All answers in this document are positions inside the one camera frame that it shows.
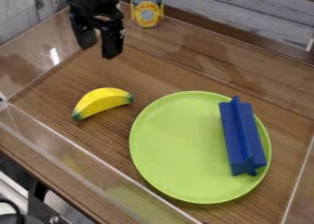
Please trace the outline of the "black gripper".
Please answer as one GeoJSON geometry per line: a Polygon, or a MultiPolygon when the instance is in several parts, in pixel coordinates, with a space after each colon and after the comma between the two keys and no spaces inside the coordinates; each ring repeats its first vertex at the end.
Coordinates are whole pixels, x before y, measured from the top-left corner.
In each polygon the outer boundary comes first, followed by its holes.
{"type": "Polygon", "coordinates": [[[67,0],[67,3],[70,23],[80,48],[87,50],[96,44],[99,30],[102,57],[112,59],[123,51],[126,36],[119,0],[67,0]]]}

